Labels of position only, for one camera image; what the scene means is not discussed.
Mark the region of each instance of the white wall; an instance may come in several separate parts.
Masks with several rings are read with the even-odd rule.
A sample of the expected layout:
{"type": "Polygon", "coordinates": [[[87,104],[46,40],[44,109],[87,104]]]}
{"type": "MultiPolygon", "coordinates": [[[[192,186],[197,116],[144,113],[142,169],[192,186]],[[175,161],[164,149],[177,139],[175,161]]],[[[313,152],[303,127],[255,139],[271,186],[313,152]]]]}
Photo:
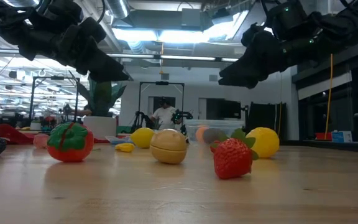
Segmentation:
{"type": "MultiPolygon", "coordinates": [[[[184,77],[183,81],[191,80],[191,77],[197,80],[205,74],[210,74],[212,70],[202,69],[186,72],[187,69],[179,69],[179,73],[184,77]]],[[[197,82],[187,82],[185,84],[185,100],[184,110],[193,110],[193,116],[198,117],[198,99],[199,98],[225,98],[226,100],[240,101],[242,106],[250,105],[253,101],[255,103],[279,103],[282,100],[287,103],[288,108],[288,137],[292,140],[299,138],[298,130],[298,95],[295,86],[291,82],[291,75],[296,73],[295,68],[289,68],[281,73],[282,80],[280,80],[280,73],[274,73],[263,82],[260,82],[254,89],[249,90],[245,87],[236,86],[219,86],[217,83],[204,82],[204,84],[197,82]]],[[[143,76],[143,81],[150,80],[151,74],[135,73],[135,77],[143,76]]],[[[159,76],[154,76],[153,81],[158,81],[159,76]]],[[[151,84],[145,89],[147,84],[142,85],[142,98],[140,110],[147,112],[148,100],[150,96],[172,96],[176,97],[176,107],[181,108],[181,93],[174,86],[156,86],[151,84]]],[[[119,117],[119,125],[131,126],[133,123],[135,112],[138,110],[139,82],[129,82],[127,88],[122,96],[121,113],[119,117]]]]}

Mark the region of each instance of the small yellow toy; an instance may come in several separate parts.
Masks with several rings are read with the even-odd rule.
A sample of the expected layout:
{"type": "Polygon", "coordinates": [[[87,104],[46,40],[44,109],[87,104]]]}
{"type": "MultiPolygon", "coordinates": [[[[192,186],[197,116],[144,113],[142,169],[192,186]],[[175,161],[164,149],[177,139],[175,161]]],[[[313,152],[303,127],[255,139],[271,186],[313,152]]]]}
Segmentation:
{"type": "Polygon", "coordinates": [[[173,129],[164,129],[152,138],[150,150],[154,158],[167,164],[179,164],[187,152],[186,138],[173,129]]]}
{"type": "Polygon", "coordinates": [[[131,134],[131,140],[139,148],[147,149],[150,147],[150,141],[154,136],[154,131],[150,128],[139,128],[131,134]]]}
{"type": "Polygon", "coordinates": [[[280,149],[280,139],[270,128],[255,128],[247,134],[246,138],[255,138],[251,147],[260,158],[270,158],[280,149]]]}
{"type": "Polygon", "coordinates": [[[132,143],[121,143],[116,145],[116,150],[121,152],[132,152],[135,149],[135,145],[132,143]]]}

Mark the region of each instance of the man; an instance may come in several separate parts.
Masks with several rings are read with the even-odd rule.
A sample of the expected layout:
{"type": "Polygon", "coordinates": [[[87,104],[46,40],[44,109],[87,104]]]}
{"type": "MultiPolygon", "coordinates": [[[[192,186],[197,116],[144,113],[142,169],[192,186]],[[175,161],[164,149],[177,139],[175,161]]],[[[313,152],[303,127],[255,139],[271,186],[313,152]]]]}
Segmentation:
{"type": "Polygon", "coordinates": [[[156,122],[158,120],[158,124],[160,125],[159,130],[163,129],[175,129],[175,124],[172,122],[172,114],[174,114],[176,109],[171,106],[169,101],[165,97],[161,97],[160,99],[160,108],[157,109],[151,120],[156,122]]]}

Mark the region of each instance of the orange toy ball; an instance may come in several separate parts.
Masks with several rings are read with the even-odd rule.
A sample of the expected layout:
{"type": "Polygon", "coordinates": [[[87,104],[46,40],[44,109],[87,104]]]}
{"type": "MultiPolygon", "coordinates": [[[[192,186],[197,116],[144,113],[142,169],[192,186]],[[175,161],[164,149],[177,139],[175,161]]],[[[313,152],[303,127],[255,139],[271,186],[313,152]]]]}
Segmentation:
{"type": "Polygon", "coordinates": [[[207,129],[208,129],[207,126],[201,126],[201,127],[196,131],[196,139],[197,139],[198,142],[204,143],[203,134],[204,134],[204,131],[207,130],[207,129]]]}

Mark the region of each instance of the metal frame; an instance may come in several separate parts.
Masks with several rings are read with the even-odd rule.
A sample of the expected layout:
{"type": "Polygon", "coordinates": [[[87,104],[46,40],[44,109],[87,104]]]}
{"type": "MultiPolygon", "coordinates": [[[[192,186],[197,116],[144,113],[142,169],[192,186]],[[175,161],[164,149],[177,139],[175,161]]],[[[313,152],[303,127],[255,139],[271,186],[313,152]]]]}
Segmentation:
{"type": "MultiPolygon", "coordinates": [[[[33,116],[33,106],[34,106],[34,92],[35,92],[35,88],[38,87],[38,85],[35,83],[35,81],[37,79],[51,79],[51,80],[56,80],[55,77],[32,77],[32,88],[31,88],[31,100],[30,100],[30,112],[29,112],[29,120],[32,121],[32,116],[33,116]]],[[[80,78],[66,78],[66,77],[59,77],[59,80],[64,80],[64,79],[71,79],[71,80],[76,80],[77,82],[80,81],[80,78]]],[[[75,97],[75,110],[74,110],[74,122],[77,120],[77,111],[78,111],[78,86],[76,88],[76,97],[75,97]]]]}
{"type": "MultiPolygon", "coordinates": [[[[141,102],[141,96],[142,96],[142,85],[143,84],[158,84],[159,82],[140,82],[139,83],[139,103],[138,103],[138,111],[140,111],[140,102],[141,102]]],[[[181,110],[183,111],[183,107],[185,104],[185,84],[184,83],[170,83],[168,82],[168,84],[166,85],[181,85],[182,87],[182,91],[181,91],[181,110]]]]}

